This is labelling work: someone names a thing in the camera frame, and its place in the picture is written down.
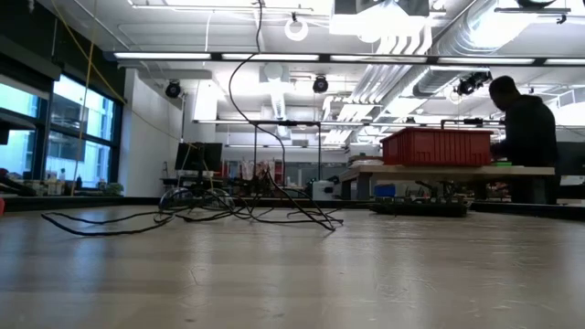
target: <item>workbench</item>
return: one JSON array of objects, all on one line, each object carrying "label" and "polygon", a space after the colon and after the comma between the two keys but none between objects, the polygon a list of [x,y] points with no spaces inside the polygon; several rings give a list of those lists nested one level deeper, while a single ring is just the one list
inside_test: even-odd
[{"label": "workbench", "polygon": [[351,198],[351,183],[357,182],[358,200],[369,200],[371,187],[378,180],[397,181],[453,181],[474,182],[504,179],[515,176],[549,176],[555,174],[553,167],[482,166],[419,167],[404,165],[358,165],[339,176],[342,198]]}]

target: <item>person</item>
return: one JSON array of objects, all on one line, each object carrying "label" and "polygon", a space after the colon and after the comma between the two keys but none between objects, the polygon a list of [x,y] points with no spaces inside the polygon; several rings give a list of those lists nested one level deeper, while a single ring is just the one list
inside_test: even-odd
[{"label": "person", "polygon": [[[492,154],[512,165],[554,167],[558,160],[555,116],[537,96],[523,95],[514,80],[492,81],[490,97],[505,112],[505,140],[492,146]],[[556,204],[558,178],[516,178],[510,184],[512,202]]]}]

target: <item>glass window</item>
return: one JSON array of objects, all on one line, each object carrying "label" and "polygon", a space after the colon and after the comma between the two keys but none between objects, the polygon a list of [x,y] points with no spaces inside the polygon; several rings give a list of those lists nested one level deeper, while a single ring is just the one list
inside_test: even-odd
[{"label": "glass window", "polygon": [[85,87],[65,76],[55,82],[51,122],[79,130],[110,141],[112,139],[113,101],[88,90],[85,109],[82,111]]},{"label": "glass window", "polygon": [[0,108],[37,117],[38,105],[39,97],[0,83]]},{"label": "glass window", "polygon": [[[79,139],[62,133],[50,132],[48,136],[47,175],[60,177],[65,170],[65,179],[76,180],[75,160],[78,153]],[[110,147],[81,141],[80,162],[77,175],[81,177],[83,187],[97,187],[103,180],[109,181]]]},{"label": "glass window", "polygon": [[0,145],[0,167],[10,173],[22,175],[30,172],[35,149],[35,132],[11,131],[8,145]]}]

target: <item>red plastic crate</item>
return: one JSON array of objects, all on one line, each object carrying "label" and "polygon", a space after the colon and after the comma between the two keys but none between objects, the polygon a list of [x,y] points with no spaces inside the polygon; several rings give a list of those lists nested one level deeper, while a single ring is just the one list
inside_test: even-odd
[{"label": "red plastic crate", "polygon": [[405,128],[383,139],[386,165],[482,166],[492,161],[491,132]]}]

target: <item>dark jacket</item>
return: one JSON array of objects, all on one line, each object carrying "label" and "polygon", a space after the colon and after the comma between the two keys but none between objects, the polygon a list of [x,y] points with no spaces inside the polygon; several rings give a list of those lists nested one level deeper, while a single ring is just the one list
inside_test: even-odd
[{"label": "dark jacket", "polygon": [[505,110],[505,140],[495,153],[513,165],[554,166],[557,162],[555,116],[539,97],[522,95]]}]

